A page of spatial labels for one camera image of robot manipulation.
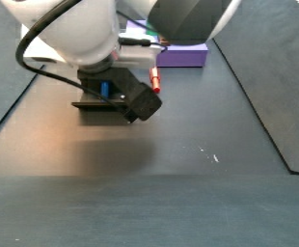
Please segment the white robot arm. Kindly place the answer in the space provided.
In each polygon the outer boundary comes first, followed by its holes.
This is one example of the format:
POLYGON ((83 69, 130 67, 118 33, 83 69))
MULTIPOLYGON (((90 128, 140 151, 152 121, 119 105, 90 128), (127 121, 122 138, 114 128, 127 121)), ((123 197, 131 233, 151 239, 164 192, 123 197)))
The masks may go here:
POLYGON ((63 60, 91 66, 118 48, 118 4, 126 3, 150 27, 176 45, 211 40, 227 25, 242 0, 0 0, 16 20, 63 60))

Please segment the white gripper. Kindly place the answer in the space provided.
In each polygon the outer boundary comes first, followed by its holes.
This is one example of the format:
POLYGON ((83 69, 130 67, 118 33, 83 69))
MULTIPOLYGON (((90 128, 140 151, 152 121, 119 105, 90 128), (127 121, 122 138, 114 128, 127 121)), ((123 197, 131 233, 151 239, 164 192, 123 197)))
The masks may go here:
MULTIPOLYGON (((115 68, 150 69, 156 66, 158 55, 164 51, 162 45, 152 36, 136 35, 127 30, 119 34, 119 44, 111 53, 112 66, 115 68)), ((52 63, 66 63, 70 66, 80 66, 67 55, 36 38, 26 48, 23 58, 28 61, 43 61, 52 63)))

